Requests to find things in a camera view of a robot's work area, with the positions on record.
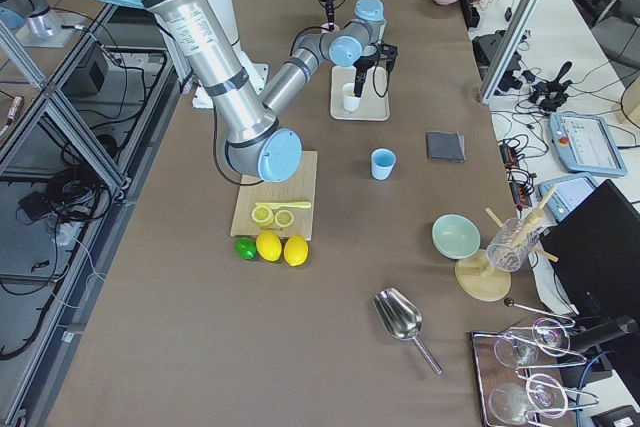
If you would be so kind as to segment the yellow plastic knife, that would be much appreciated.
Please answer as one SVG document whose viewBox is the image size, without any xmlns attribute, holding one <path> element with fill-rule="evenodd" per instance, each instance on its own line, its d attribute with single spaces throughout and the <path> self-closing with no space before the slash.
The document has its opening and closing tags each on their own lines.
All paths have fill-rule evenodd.
<svg viewBox="0 0 640 427">
<path fill-rule="evenodd" d="M 265 207 L 269 209 L 282 209 L 282 208 L 309 209 L 312 207 L 312 202 L 309 200 L 290 201 L 290 202 L 255 202 L 254 205 L 256 207 Z"/>
</svg>

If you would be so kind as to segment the metal ice scoop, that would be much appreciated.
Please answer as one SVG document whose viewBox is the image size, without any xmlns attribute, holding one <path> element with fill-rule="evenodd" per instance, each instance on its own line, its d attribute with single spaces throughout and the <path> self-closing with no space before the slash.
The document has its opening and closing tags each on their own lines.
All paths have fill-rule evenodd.
<svg viewBox="0 0 640 427">
<path fill-rule="evenodd" d="M 422 329 L 422 314 L 419 309 L 393 287 L 384 288 L 376 293 L 373 303 L 387 332 L 397 340 L 412 342 L 434 374 L 442 375 L 442 367 L 419 338 Z"/>
</svg>

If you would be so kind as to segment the pink plastic cup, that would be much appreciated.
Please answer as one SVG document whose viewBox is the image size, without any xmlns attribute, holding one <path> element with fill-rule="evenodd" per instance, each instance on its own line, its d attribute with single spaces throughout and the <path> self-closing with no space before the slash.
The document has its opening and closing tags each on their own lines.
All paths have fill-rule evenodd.
<svg viewBox="0 0 640 427">
<path fill-rule="evenodd" d="M 321 26 L 323 33 L 337 32 L 340 30 L 340 26 L 335 23 L 325 23 Z"/>
</svg>

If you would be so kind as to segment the metal glass rack tray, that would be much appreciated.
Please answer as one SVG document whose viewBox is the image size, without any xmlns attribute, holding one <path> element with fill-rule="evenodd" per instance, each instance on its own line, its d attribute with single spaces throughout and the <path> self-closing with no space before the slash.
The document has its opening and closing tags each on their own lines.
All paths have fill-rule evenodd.
<svg viewBox="0 0 640 427">
<path fill-rule="evenodd" d="M 587 359 L 571 349 L 566 329 L 548 319 L 500 333 L 469 334 L 483 426 L 552 426 L 599 398 L 566 387 L 559 370 Z"/>
</svg>

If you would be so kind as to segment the blue plastic cup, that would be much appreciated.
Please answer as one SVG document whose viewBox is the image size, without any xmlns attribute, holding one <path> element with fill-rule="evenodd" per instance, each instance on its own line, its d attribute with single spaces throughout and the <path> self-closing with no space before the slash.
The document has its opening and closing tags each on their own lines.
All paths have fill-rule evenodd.
<svg viewBox="0 0 640 427">
<path fill-rule="evenodd" d="M 386 180 L 396 164 L 396 154 L 387 148 L 378 148 L 371 153 L 371 175 L 376 180 Z"/>
</svg>

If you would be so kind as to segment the dark grey cloth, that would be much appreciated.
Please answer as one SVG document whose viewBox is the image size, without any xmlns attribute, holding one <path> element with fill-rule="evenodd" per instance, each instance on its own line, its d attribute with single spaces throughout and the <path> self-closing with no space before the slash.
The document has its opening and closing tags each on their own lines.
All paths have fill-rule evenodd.
<svg viewBox="0 0 640 427">
<path fill-rule="evenodd" d="M 426 152 L 431 160 L 462 163 L 466 160 L 465 138 L 459 132 L 429 131 Z"/>
</svg>

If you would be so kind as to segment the teach pendant tablet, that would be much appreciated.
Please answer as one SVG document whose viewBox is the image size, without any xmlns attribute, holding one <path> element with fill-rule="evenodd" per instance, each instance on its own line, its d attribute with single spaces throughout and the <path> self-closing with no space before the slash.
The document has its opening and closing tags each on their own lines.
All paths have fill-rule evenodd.
<svg viewBox="0 0 640 427">
<path fill-rule="evenodd" d="M 607 123 L 597 115 L 553 112 L 549 116 L 553 145 L 569 172 L 622 177 L 628 173 Z"/>
<path fill-rule="evenodd" d="M 582 172 L 540 182 L 538 191 L 544 197 L 552 187 L 556 187 L 546 207 L 555 220 L 560 222 L 595 191 L 597 186 L 591 174 Z"/>
</svg>

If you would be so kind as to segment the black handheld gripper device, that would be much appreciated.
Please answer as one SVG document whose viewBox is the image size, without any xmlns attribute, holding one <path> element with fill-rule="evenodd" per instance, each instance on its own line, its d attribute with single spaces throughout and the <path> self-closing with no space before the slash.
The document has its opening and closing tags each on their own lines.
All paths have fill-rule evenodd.
<svg viewBox="0 0 640 427">
<path fill-rule="evenodd" d="M 542 111 L 556 112 L 568 100 L 566 91 L 573 84 L 573 81 L 562 81 L 562 78 L 569 72 L 572 65 L 571 61 L 566 61 L 553 80 L 535 83 L 528 101 L 537 105 Z"/>
</svg>

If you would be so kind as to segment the whole yellow lemon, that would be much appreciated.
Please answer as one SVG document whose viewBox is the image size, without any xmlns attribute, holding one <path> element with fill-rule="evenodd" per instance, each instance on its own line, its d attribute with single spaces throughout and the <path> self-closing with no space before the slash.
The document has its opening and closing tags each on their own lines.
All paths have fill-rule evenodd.
<svg viewBox="0 0 640 427">
<path fill-rule="evenodd" d="M 294 235 L 290 237 L 283 250 L 285 262 L 291 267 L 301 266 L 309 256 L 309 246 L 304 237 Z"/>
<path fill-rule="evenodd" d="M 263 231 L 256 237 L 256 248 L 261 258 L 276 262 L 282 255 L 282 243 L 273 231 Z"/>
</svg>

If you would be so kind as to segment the green lime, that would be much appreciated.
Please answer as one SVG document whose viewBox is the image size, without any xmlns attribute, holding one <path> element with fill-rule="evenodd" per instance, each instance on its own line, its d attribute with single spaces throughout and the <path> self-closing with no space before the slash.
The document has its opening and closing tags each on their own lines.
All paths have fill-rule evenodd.
<svg viewBox="0 0 640 427">
<path fill-rule="evenodd" d="M 253 260 L 258 256 L 256 241 L 251 237 L 238 237 L 234 248 L 237 255 L 244 260 Z"/>
</svg>

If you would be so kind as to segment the clear textured glass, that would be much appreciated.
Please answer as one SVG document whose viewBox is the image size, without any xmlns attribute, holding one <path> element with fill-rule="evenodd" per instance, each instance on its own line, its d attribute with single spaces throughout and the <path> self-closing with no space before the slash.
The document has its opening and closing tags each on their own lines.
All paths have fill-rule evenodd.
<svg viewBox="0 0 640 427">
<path fill-rule="evenodd" d="M 504 222 L 489 243 L 486 254 L 491 266 L 504 271 L 517 271 L 537 244 L 539 229 L 527 229 L 524 222 L 510 218 Z"/>
</svg>

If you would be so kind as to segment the green bowl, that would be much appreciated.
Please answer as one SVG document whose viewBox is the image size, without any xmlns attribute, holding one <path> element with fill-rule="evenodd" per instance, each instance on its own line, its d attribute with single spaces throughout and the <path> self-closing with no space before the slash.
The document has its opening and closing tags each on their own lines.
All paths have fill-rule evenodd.
<svg viewBox="0 0 640 427">
<path fill-rule="evenodd" d="M 481 237 L 476 225 L 458 214 L 446 214 L 435 220 L 432 241 L 445 257 L 460 260 L 471 257 L 480 247 Z"/>
</svg>

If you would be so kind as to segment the black monitor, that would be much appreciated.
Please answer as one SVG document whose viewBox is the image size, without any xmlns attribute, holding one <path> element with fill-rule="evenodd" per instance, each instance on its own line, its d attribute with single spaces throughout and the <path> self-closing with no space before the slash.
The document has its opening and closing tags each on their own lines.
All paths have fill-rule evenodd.
<svg viewBox="0 0 640 427">
<path fill-rule="evenodd" d="M 639 212 L 606 180 L 542 235 L 582 315 L 639 318 Z"/>
</svg>

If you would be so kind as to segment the cream serving tray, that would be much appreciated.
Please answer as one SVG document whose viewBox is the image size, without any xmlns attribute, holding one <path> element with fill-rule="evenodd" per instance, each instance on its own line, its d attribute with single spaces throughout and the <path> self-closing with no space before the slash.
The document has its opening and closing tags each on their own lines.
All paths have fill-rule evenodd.
<svg viewBox="0 0 640 427">
<path fill-rule="evenodd" d="M 334 66 L 331 70 L 330 115 L 336 120 L 386 121 L 390 116 L 387 73 L 371 67 L 360 96 L 354 96 L 356 68 Z"/>
</svg>

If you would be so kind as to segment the wine glass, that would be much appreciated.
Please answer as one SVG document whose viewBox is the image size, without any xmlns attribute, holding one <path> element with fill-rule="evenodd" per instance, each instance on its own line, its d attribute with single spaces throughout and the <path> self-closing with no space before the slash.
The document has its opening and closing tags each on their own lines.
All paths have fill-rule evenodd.
<svg viewBox="0 0 640 427">
<path fill-rule="evenodd" d="M 491 414 L 508 426 L 548 426 L 549 420 L 564 416 L 569 402 L 556 379 L 536 373 L 523 385 L 509 382 L 494 389 L 488 405 Z"/>
<path fill-rule="evenodd" d="M 540 366 L 541 354 L 559 358 L 570 349 L 567 329 L 557 320 L 539 318 L 530 327 L 511 327 L 498 335 L 494 355 L 508 368 Z"/>
</svg>

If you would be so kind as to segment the wooden cup tree stand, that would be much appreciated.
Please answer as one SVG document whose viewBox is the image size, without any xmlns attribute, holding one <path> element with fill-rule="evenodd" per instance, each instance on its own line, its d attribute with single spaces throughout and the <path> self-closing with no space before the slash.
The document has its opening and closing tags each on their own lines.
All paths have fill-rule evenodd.
<svg viewBox="0 0 640 427">
<path fill-rule="evenodd" d="M 527 229 L 537 227 L 544 217 L 544 206 L 554 194 L 556 187 L 552 187 L 541 201 L 533 208 L 524 219 Z M 497 215 L 490 209 L 485 209 L 490 218 L 498 225 L 499 230 L 505 221 L 501 221 Z M 455 264 L 455 275 L 461 288 L 470 296 L 486 302 L 492 302 L 502 299 L 509 292 L 511 287 L 511 272 L 501 271 L 490 265 L 486 249 L 479 249 L 474 255 L 466 259 L 462 259 Z M 557 262 L 558 257 L 548 253 L 540 247 L 533 247 L 542 256 L 548 258 L 552 262 Z"/>
</svg>

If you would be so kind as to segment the cream plastic cup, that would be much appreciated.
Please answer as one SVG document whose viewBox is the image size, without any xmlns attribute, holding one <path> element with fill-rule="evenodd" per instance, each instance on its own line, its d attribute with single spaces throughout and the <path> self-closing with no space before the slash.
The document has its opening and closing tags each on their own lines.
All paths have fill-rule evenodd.
<svg viewBox="0 0 640 427">
<path fill-rule="evenodd" d="M 355 94 L 355 84 L 345 83 L 342 87 L 342 108 L 346 112 L 355 112 L 360 105 L 361 98 Z"/>
</svg>

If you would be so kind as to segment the aluminium frame post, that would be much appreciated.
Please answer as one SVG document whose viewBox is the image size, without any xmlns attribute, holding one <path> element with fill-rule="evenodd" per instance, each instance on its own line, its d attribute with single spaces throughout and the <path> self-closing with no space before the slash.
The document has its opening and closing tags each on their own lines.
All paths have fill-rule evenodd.
<svg viewBox="0 0 640 427">
<path fill-rule="evenodd" d="M 485 75 L 479 90 L 479 102 L 488 107 L 499 82 L 502 79 L 516 47 L 520 42 L 525 27 L 534 13 L 540 0 L 519 0 L 513 17 L 499 44 L 496 55 L 490 64 L 488 73 Z"/>
</svg>

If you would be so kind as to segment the lemon half slice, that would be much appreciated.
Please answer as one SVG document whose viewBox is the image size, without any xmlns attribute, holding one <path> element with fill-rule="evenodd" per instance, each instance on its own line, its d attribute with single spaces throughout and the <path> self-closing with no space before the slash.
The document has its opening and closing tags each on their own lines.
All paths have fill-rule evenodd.
<svg viewBox="0 0 640 427">
<path fill-rule="evenodd" d="M 288 209 L 279 209 L 274 213 L 274 223 L 278 228 L 291 227 L 295 222 L 294 214 Z"/>
<path fill-rule="evenodd" d="M 257 205 L 251 211 L 252 221 L 259 227 L 267 227 L 274 223 L 275 214 L 270 207 Z"/>
</svg>

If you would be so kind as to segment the wooden cutting board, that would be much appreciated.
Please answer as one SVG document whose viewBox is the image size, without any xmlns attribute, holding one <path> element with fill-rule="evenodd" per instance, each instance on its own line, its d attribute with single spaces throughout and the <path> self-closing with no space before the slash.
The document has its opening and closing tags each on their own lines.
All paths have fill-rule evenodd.
<svg viewBox="0 0 640 427">
<path fill-rule="evenodd" d="M 231 221 L 230 235 L 232 237 L 255 237 L 263 230 L 251 218 L 251 212 L 256 202 L 309 201 L 311 203 L 309 208 L 288 207 L 294 216 L 291 226 L 280 229 L 275 223 L 272 223 L 265 227 L 265 230 L 274 230 L 281 238 L 301 235 L 310 241 L 313 231 L 317 160 L 318 153 L 316 151 L 304 151 L 298 170 L 287 181 L 281 183 L 265 182 L 256 186 L 240 187 Z"/>
</svg>

